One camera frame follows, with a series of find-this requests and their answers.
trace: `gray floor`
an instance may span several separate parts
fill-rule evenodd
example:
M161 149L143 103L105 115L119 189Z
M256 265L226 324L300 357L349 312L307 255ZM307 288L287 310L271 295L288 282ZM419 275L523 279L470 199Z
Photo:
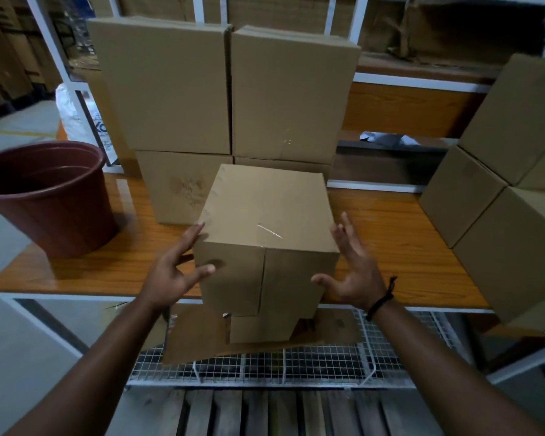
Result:
M3 118L0 149L50 139L57 125L54 102L42 102ZM0 217L0 270L27 244L28 239ZM101 333L98 303L43 304L87 344ZM492 340L486 344L490 352L504 345ZM0 300L0 434L43 397L74 362L69 352ZM500 388L545 423L545 379L540 371L505 381ZM167 395L168 389L132 388L123 395L108 434L156 434Z

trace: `trash bin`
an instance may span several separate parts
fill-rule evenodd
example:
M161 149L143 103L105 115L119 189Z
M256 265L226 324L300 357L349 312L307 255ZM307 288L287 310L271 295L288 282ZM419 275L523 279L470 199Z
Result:
M0 152L0 214L49 257L77 257L117 232L93 145L56 140Z

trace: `shelf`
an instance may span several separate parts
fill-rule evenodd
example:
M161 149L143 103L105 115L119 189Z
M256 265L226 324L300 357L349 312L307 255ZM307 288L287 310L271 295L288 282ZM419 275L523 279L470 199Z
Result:
M163 366L159 346L142 352L128 385L175 387L315 387L414 388L404 366L383 334L362 311L353 314L364 342L345 346L305 346L279 352L210 358ZM448 347L468 360L443 313L412 312Z

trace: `white plastic bag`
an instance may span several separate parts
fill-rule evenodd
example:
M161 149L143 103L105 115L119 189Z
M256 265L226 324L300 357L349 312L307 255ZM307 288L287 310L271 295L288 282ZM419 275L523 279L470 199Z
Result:
M113 144L107 133L107 128L105 127L105 124L103 124L97 104L95 104L93 98L91 98L87 92L83 93L83 97L85 98L85 104L87 104L87 108L93 119L94 126L99 133L99 138L105 147L109 162L113 163L117 160L117 154L115 153L115 149L113 148ZM61 84L56 88L56 106L69 140L79 140L80 142L96 145L94 139L87 134L88 125L84 125L83 122L81 122L81 118L71 101L71 97L68 94L65 84Z

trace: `wooden tabletop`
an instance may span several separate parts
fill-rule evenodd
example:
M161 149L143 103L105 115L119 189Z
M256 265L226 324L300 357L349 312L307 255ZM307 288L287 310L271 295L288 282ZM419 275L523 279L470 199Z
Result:
M105 180L111 206L122 226L119 234L98 251L76 259L49 260L32 244L0 272L0 292L137 295L152 260L176 242L186 226L155 221L141 179L107 174ZM348 212L365 246L376 256L384 278L398 276L394 294L402 303L489 308L426 218L417 195L336 189L328 190L328 194L334 217ZM193 267L193 262L188 262L181 269L187 272ZM347 263L341 257L336 278L345 278L347 272ZM199 287L195 286L187 297L200 298Z

